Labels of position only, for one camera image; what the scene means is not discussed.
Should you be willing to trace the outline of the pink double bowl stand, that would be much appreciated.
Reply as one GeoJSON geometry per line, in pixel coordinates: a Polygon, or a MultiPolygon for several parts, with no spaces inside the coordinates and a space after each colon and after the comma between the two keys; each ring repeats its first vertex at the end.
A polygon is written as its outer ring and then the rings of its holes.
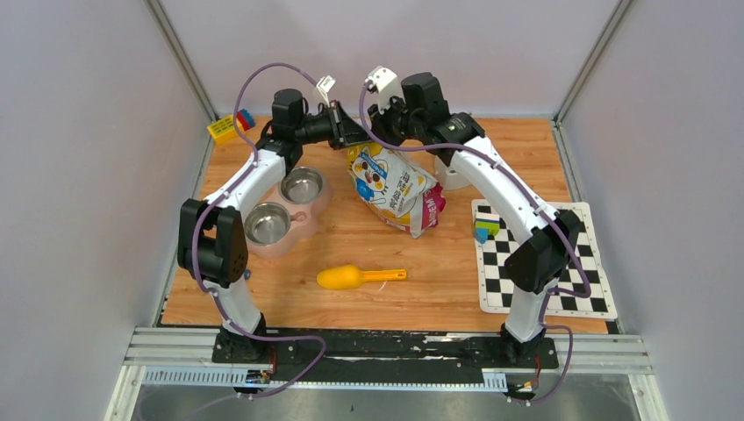
{"type": "Polygon", "coordinates": [[[319,169],[291,170],[245,218],[248,251],[269,260],[284,256],[299,240],[314,235],[332,196],[331,184],[319,169]]]}

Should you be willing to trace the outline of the steel bowl far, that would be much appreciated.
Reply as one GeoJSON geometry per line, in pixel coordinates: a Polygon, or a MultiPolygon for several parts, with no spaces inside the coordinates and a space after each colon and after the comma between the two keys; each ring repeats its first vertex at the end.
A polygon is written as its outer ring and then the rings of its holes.
{"type": "Polygon", "coordinates": [[[306,204],[316,200],[325,187],[323,175],[312,167],[292,169],[279,183],[280,196],[293,204],[306,204]]]}

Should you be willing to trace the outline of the steel bowl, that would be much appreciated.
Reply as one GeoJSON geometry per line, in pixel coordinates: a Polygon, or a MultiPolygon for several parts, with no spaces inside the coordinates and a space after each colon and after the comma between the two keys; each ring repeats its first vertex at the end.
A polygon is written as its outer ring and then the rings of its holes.
{"type": "Polygon", "coordinates": [[[323,175],[312,167],[292,169],[279,183],[280,196],[293,204],[306,204],[316,200],[325,187],[323,175]]]}
{"type": "Polygon", "coordinates": [[[290,225],[291,216],[283,205],[266,202],[251,209],[245,219],[244,230],[251,244],[269,246],[284,238],[290,225]]]}

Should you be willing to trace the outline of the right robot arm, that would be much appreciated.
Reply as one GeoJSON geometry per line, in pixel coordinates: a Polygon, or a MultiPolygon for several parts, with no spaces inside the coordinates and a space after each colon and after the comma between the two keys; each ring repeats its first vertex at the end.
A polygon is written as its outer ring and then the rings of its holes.
{"type": "Polygon", "coordinates": [[[419,141],[421,150],[434,154],[483,195],[518,242],[504,262],[516,290],[500,345],[506,362],[525,365],[547,329],[545,310],[560,276],[570,266],[580,266],[576,242],[581,220],[535,193],[471,115],[451,112],[433,74],[399,79],[392,70],[377,67],[365,79],[359,102],[369,93],[377,95],[376,104],[359,108],[368,114],[361,124],[369,137],[394,150],[402,150],[408,139],[419,141]]]}

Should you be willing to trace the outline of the yellow food scoop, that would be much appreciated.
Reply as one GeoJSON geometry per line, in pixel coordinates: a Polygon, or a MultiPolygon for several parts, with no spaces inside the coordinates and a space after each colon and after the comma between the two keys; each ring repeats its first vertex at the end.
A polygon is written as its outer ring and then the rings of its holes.
{"type": "Polygon", "coordinates": [[[317,284],[324,289],[357,289],[370,282],[394,282],[407,279],[405,269],[361,270],[355,265],[328,268],[318,273],[317,284]]]}

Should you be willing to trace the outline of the white metronome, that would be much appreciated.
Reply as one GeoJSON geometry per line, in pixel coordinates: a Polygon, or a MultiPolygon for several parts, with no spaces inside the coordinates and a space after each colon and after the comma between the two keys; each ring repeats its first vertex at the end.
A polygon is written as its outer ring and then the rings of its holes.
{"type": "Polygon", "coordinates": [[[466,177],[446,166],[439,157],[434,158],[433,169],[434,177],[443,190],[464,189],[471,185],[466,177]]]}

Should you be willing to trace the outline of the green white blue blocks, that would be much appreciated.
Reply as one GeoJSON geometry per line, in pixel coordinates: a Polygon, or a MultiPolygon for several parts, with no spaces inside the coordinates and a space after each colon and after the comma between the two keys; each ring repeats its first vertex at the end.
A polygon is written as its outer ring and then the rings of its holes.
{"type": "Polygon", "coordinates": [[[501,218],[496,213],[477,211],[474,216],[473,235],[479,244],[494,239],[501,228],[501,218]]]}

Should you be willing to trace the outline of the steel bowl near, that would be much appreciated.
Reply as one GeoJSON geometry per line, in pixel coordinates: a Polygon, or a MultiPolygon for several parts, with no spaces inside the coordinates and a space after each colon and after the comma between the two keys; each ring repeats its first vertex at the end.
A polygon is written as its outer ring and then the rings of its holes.
{"type": "Polygon", "coordinates": [[[251,209],[245,219],[244,230],[251,244],[269,246],[284,238],[290,225],[291,216],[283,205],[266,202],[251,209]]]}

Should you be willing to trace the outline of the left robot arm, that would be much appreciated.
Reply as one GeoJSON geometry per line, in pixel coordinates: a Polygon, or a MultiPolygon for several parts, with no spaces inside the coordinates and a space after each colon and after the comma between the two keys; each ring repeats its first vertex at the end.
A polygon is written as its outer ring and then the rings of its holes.
{"type": "Polygon", "coordinates": [[[327,142],[340,150],[368,140],[361,124],[340,102],[322,103],[311,113],[299,90],[280,89],[274,94],[271,119],[243,167],[205,199],[183,202],[177,263],[211,296],[222,317],[223,332],[236,339],[235,351],[244,360],[262,360],[270,340],[265,318],[253,303],[244,278],[249,257],[244,229],[248,212],[290,174],[305,145],[327,142]]]}

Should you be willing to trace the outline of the yellow red blue block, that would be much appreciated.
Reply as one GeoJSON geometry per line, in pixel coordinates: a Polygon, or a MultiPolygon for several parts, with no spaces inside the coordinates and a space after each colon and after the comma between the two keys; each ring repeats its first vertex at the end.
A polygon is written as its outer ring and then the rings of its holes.
{"type": "Polygon", "coordinates": [[[239,132],[245,133],[255,127],[254,117],[245,109],[238,110],[237,117],[225,115],[219,120],[211,123],[207,129],[217,146],[237,139],[239,132]]]}

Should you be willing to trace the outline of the pet food bag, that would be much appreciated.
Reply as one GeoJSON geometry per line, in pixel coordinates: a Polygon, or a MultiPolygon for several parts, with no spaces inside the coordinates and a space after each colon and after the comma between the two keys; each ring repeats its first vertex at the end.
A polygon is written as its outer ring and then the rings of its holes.
{"type": "Polygon", "coordinates": [[[439,224],[443,188],[406,153],[367,142],[347,149],[347,172],[361,200],[414,239],[439,224]]]}

